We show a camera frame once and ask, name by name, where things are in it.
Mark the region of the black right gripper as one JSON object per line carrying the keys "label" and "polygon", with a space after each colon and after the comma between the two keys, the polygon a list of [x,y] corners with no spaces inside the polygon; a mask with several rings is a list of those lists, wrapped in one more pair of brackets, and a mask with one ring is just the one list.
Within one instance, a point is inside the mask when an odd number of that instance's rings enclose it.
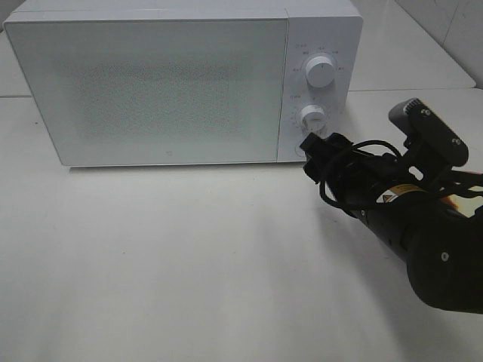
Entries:
{"label": "black right gripper", "polygon": [[[353,143],[340,133],[333,133],[324,139],[307,137],[300,145],[306,157],[323,157],[308,160],[304,164],[305,174],[315,183],[327,183],[337,207],[351,217],[360,217],[361,212],[370,210],[380,193],[394,185],[410,183],[408,171],[399,164],[400,152],[387,141],[370,140],[365,146],[382,146],[389,153],[374,155],[361,149],[351,149],[336,161],[345,149]],[[325,165],[331,163],[325,179]]]}

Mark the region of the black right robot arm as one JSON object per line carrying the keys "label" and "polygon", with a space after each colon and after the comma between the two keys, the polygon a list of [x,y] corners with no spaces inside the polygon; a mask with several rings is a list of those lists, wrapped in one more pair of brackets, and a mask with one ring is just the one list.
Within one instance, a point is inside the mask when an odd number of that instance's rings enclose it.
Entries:
{"label": "black right robot arm", "polygon": [[358,219],[406,265],[425,304],[482,313],[482,212],[466,217],[404,167],[402,154],[382,140],[351,143],[339,133],[310,133],[300,148],[306,175],[321,199]]}

